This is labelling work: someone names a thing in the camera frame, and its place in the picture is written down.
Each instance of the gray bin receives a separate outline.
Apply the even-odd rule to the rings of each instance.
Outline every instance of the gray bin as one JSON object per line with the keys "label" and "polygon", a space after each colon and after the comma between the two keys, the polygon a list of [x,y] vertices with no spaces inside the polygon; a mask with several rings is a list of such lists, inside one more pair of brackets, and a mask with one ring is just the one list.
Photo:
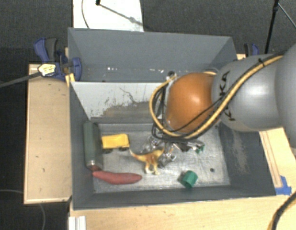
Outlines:
{"label": "gray bin", "polygon": [[[102,135],[127,133],[130,148],[138,150],[150,134],[154,88],[170,70],[183,75],[235,60],[230,37],[69,29],[68,48],[69,57],[80,57],[83,66],[81,81],[70,88],[74,209],[275,195],[259,134],[221,123],[200,138],[204,152],[177,151],[177,161],[159,169],[161,175],[144,174],[144,164],[128,151],[104,155],[104,170],[142,174],[136,184],[109,185],[85,166],[84,122],[97,122]],[[192,189],[177,182],[188,169],[199,177]]]}

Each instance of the wooden board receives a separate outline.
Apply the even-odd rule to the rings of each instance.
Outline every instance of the wooden board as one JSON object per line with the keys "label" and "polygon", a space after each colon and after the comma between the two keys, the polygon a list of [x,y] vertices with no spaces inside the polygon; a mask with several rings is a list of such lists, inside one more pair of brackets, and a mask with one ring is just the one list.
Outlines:
{"label": "wooden board", "polygon": [[[29,74],[38,65],[29,66]],[[24,203],[67,201],[71,196],[68,88],[38,77],[28,82]]]}

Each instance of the small green object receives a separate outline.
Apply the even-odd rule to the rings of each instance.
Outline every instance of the small green object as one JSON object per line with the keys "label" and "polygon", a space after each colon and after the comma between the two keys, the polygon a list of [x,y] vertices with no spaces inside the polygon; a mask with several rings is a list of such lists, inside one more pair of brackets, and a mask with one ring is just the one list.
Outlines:
{"label": "small green object", "polygon": [[198,176],[196,175],[196,173],[194,171],[187,171],[182,180],[180,181],[180,183],[185,186],[186,188],[192,188],[194,186],[194,184],[196,183],[198,179]]}
{"label": "small green object", "polygon": [[199,154],[199,153],[202,152],[204,149],[205,149],[205,146],[203,145],[203,146],[197,148],[197,149],[195,150],[195,152],[196,152],[197,154]]}

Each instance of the blue tape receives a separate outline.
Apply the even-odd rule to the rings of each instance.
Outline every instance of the blue tape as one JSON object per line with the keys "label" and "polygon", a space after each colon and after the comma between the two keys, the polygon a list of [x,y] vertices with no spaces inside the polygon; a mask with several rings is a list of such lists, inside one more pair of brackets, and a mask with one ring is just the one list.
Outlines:
{"label": "blue tape", "polygon": [[282,187],[276,187],[275,191],[277,195],[291,195],[292,194],[292,187],[287,185],[286,178],[281,176]]}

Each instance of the yellow cable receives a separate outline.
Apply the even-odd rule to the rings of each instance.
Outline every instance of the yellow cable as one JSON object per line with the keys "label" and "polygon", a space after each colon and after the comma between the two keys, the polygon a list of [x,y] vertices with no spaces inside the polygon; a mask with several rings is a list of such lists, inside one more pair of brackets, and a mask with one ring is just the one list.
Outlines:
{"label": "yellow cable", "polygon": [[[228,93],[228,95],[224,98],[222,104],[215,110],[215,112],[209,117],[209,119],[206,121],[206,123],[204,125],[202,125],[202,127],[200,127],[198,130],[194,131],[192,134],[186,136],[185,138],[192,138],[198,134],[200,134],[201,132],[203,132],[206,128],[208,128],[214,121],[215,119],[220,115],[220,113],[225,109],[225,107],[227,106],[227,104],[229,103],[229,101],[232,99],[232,97],[235,95],[235,93],[239,90],[239,88],[242,86],[242,84],[248,79],[250,78],[253,74],[255,74],[256,72],[258,72],[259,70],[261,70],[262,68],[274,63],[275,61],[281,59],[283,56],[275,56],[272,59],[269,59],[267,61],[265,61],[264,63],[259,64],[257,67],[255,67],[254,69],[250,70],[249,72],[247,72],[247,74],[245,74],[245,76],[243,76],[232,88],[232,90]],[[150,101],[149,101],[149,110],[152,116],[152,119],[154,120],[154,122],[156,123],[156,125],[159,127],[160,130],[162,130],[165,134],[172,136],[172,137],[180,137],[181,134],[176,134],[173,132],[170,132],[169,130],[167,130],[156,118],[154,112],[153,112],[153,108],[152,108],[152,101],[154,99],[154,96],[156,95],[156,93],[163,88],[164,86],[166,86],[170,81],[174,80],[176,77],[174,78],[170,78],[167,81],[165,81],[164,83],[162,83],[158,88],[155,89],[155,91],[152,93]]]}

